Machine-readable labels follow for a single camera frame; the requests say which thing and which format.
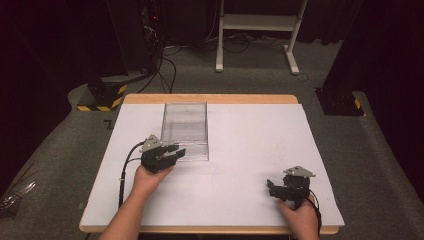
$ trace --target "white metal stand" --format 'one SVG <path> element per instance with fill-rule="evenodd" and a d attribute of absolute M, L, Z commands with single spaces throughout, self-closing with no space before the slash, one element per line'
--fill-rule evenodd
<path fill-rule="evenodd" d="M 293 47 L 302 23 L 308 0 L 301 0 L 299 12 L 296 16 L 274 16 L 274 15 L 246 15 L 246 14 L 224 14 L 224 0 L 221 0 L 218 49 L 216 55 L 216 71 L 224 70 L 223 35 L 224 29 L 238 30 L 266 30 L 292 32 L 289 45 L 284 45 L 284 53 L 287 56 L 292 74 L 298 75 L 299 68 L 293 56 Z"/>

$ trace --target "person's left hand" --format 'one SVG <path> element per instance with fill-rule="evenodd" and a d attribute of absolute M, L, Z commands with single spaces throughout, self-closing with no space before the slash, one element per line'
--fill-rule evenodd
<path fill-rule="evenodd" d="M 156 190 L 159 183 L 174 169 L 169 167 L 156 174 L 147 171 L 142 165 L 140 165 L 134 176 L 134 185 L 132 187 L 130 195 L 136 196 L 141 200 L 147 200 L 147 198 Z"/>

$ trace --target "white tabletop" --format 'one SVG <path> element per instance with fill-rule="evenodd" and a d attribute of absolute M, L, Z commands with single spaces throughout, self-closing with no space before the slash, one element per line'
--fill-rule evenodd
<path fill-rule="evenodd" d="M 103 231 L 118 209 L 119 178 L 130 149 L 160 136 L 163 103 L 124 103 L 80 222 Z M 344 226 L 331 184 L 300 104 L 209 103 L 209 161 L 177 162 L 149 199 L 140 231 L 289 233 L 266 180 L 283 185 L 283 170 L 316 174 L 310 189 L 322 213 L 322 233 Z M 133 157 L 140 153 L 134 151 Z M 139 161 L 128 164 L 124 199 Z"/>

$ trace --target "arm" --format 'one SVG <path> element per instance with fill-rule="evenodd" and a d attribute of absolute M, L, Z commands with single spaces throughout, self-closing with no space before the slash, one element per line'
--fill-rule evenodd
<path fill-rule="evenodd" d="M 312 195 L 309 195 L 309 199 L 314 202 Z M 303 200 L 300 207 L 296 210 L 291 210 L 281 200 L 278 200 L 278 206 L 287 219 L 293 234 L 299 240 L 319 240 L 318 218 L 310 202 Z"/>
<path fill-rule="evenodd" d="M 173 167 L 170 167 L 157 174 L 152 174 L 143 166 L 139 166 L 128 198 L 118 209 L 99 239 L 137 239 L 144 204 L 172 169 Z"/>

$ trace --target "gray carpet floor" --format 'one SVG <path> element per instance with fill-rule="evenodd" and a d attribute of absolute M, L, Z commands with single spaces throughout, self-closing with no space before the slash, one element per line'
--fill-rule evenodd
<path fill-rule="evenodd" d="M 321 87 L 341 43 L 323 46 L 296 43 L 301 74 L 291 75 L 281 45 L 249 47 L 224 53 L 224 71 L 215 72 L 216 51 L 178 47 L 165 50 L 177 67 L 173 93 L 293 94 L 303 104 L 318 150 L 333 186 L 346 226 L 321 239 L 424 239 L 424 207 L 386 143 L 366 95 L 354 92 L 366 116 L 325 116 L 314 89 Z M 237 51 L 240 45 L 227 43 Z M 171 81 L 173 68 L 161 73 Z M 135 93 L 148 81 L 128 85 Z M 72 112 L 34 152 L 16 176 L 30 176 L 36 187 L 26 194 L 15 217 L 0 219 L 0 239 L 84 239 L 78 228 L 119 109 L 80 112 L 76 104 L 86 86 L 69 93 Z M 162 93 L 159 77 L 143 91 Z M 92 234 L 88 239 L 97 239 Z M 145 239 L 191 239 L 149 235 Z M 251 239 L 248 236 L 204 236 L 205 239 Z M 259 236 L 255 239 L 267 239 Z M 273 236 L 273 239 L 284 239 Z"/>

